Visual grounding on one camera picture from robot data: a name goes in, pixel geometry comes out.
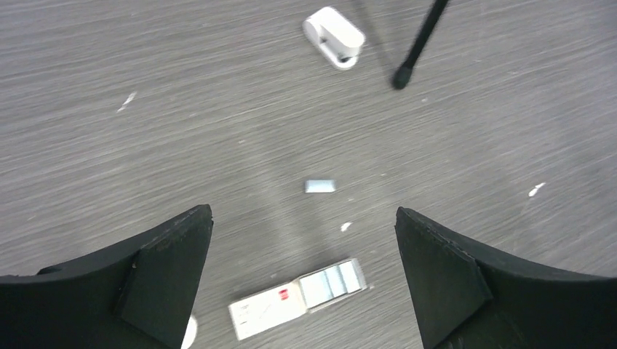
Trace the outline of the staple box tray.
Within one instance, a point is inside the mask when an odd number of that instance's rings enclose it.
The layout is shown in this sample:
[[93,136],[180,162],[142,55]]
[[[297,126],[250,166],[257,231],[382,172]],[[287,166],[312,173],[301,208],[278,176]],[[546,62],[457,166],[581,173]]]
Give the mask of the staple box tray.
[[333,263],[299,276],[296,281],[309,313],[315,313],[367,289],[357,258]]

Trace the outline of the silver staple strip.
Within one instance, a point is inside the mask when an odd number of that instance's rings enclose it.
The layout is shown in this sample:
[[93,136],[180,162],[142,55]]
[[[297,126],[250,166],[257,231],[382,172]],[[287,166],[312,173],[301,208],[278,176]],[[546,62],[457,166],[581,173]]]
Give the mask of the silver staple strip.
[[305,193],[334,193],[336,185],[334,180],[307,180]]

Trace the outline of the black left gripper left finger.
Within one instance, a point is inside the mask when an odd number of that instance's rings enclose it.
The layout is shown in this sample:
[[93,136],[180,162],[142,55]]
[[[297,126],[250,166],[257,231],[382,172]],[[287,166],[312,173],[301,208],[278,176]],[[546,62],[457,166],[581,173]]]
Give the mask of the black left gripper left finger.
[[1,346],[180,348],[212,228],[198,205],[33,276],[2,276]]

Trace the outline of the white staple box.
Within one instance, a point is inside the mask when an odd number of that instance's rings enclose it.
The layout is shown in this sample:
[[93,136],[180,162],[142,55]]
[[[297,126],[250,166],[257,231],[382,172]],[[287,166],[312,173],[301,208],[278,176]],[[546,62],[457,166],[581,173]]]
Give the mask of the white staple box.
[[308,308],[296,281],[272,287],[228,306],[236,338],[240,341],[294,320]]

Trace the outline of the white staple remover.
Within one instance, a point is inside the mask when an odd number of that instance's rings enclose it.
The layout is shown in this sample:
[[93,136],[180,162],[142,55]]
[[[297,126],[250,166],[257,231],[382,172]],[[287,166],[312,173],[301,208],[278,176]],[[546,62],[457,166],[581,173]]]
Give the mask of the white staple remover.
[[365,44],[364,33],[333,7],[323,7],[302,24],[306,38],[340,71],[353,68]]

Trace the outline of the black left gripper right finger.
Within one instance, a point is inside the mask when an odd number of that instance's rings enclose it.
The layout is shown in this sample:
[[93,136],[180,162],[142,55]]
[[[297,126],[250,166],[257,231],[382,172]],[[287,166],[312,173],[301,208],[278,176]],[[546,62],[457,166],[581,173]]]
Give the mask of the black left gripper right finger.
[[396,237],[425,348],[614,348],[616,280],[531,262],[408,208]]

